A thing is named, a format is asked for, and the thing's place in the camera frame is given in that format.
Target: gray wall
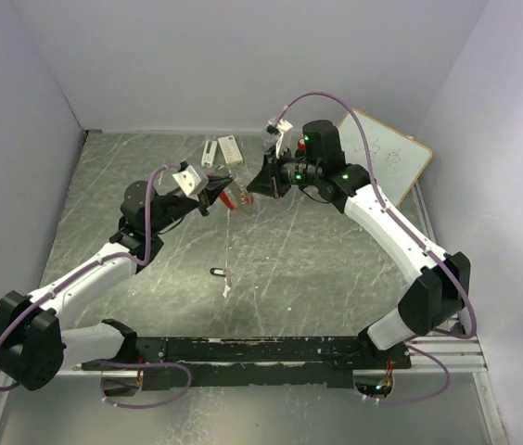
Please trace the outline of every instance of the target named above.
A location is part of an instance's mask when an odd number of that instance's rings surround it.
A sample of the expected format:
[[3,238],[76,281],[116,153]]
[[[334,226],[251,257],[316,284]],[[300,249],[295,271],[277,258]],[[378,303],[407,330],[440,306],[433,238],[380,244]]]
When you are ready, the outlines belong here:
[[0,0],[0,297],[38,285],[80,141],[57,82]]
[[440,241],[473,262],[479,337],[512,443],[523,443],[523,1],[493,0],[418,135]]
[[413,133],[486,0],[13,3],[83,128],[259,130],[321,89]]

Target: gray marble surface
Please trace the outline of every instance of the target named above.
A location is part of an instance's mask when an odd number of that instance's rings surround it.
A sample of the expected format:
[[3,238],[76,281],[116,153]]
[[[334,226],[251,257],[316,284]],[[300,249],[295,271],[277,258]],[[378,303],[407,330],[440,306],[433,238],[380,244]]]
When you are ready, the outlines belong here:
[[[166,162],[199,164],[204,135],[90,134],[44,282],[89,258],[117,228],[125,188]],[[246,185],[262,163],[262,140],[238,137]],[[217,154],[217,162],[222,154]],[[160,193],[175,188],[171,176]],[[402,211],[420,227],[412,196]],[[391,308],[403,278],[385,251],[335,208],[292,189],[279,200],[257,197],[250,212],[220,201],[203,218],[192,212],[163,237],[154,263],[86,308],[77,326],[115,318],[142,336],[353,335]],[[233,271],[224,280],[210,267]]]

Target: small black and white object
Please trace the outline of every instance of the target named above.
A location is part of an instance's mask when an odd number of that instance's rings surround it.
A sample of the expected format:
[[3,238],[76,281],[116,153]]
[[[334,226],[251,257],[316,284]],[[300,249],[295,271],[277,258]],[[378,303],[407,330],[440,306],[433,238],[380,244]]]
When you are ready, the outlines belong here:
[[207,167],[211,169],[214,166],[214,158],[216,157],[216,147],[218,146],[218,141],[211,141],[206,139],[204,143],[204,153],[202,153],[202,167]]
[[234,167],[243,165],[243,156],[241,156],[239,146],[236,144],[234,136],[219,137],[218,144],[223,151],[226,167],[233,169]]

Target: wall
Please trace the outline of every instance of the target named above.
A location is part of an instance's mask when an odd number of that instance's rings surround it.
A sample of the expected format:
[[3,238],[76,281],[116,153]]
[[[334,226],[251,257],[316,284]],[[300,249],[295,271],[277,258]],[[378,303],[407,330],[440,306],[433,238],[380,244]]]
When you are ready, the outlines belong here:
[[[13,0],[83,128],[259,129],[312,89],[413,133],[487,0]],[[326,99],[292,119],[340,120]]]
[[473,262],[479,337],[512,443],[523,443],[523,2],[492,0],[417,138],[440,242]]
[[0,0],[0,297],[38,285],[81,136],[14,7]]

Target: black cable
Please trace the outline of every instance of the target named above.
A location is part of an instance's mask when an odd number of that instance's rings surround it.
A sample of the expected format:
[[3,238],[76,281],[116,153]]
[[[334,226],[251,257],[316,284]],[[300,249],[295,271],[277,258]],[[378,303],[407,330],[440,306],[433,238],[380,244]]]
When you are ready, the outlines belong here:
[[168,234],[172,229],[177,228],[177,226],[178,226],[179,224],[181,224],[181,223],[184,221],[184,219],[185,219],[185,216],[184,216],[181,220],[177,221],[174,225],[172,225],[171,227],[169,227],[167,230],[165,230],[164,232],[158,232],[157,235],[165,235],[165,234]]
[[302,192],[302,194],[306,197],[309,197],[310,199],[312,199],[313,201],[315,202],[318,202],[320,204],[331,204],[331,202],[329,201],[320,201],[319,199],[315,199],[314,197],[312,197],[311,195],[309,195],[307,192],[305,192],[305,190],[302,188],[302,187],[299,187],[299,190]]

